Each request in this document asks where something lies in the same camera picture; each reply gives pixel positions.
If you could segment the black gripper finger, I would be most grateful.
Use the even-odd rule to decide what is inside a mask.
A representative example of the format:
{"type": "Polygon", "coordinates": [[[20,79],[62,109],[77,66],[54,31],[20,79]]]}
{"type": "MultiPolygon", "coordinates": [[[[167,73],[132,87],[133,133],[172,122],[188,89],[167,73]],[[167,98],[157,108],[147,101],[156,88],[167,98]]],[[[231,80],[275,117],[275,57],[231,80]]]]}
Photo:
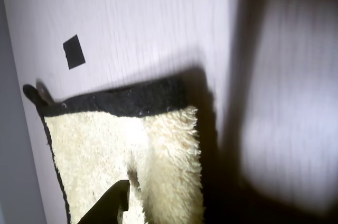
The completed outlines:
{"type": "Polygon", "coordinates": [[[124,212],[129,210],[130,181],[119,180],[111,186],[78,224],[121,224],[124,212]]]}

